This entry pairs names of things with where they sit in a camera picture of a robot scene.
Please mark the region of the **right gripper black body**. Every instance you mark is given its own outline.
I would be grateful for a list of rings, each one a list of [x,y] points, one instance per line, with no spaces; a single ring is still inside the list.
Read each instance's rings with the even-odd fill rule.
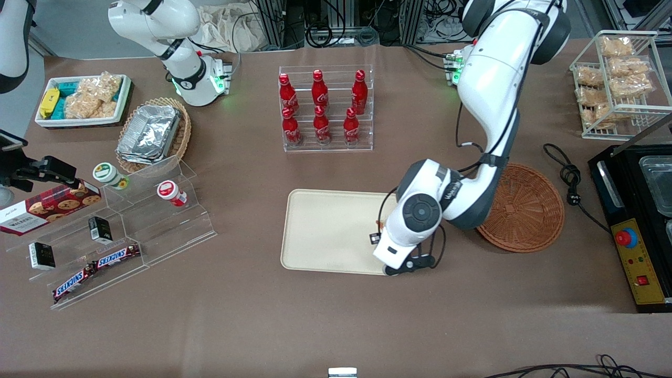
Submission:
[[[1,184],[5,187],[16,187],[30,192],[33,182],[48,182],[43,169],[48,165],[49,158],[32,160],[23,152],[1,153]]]

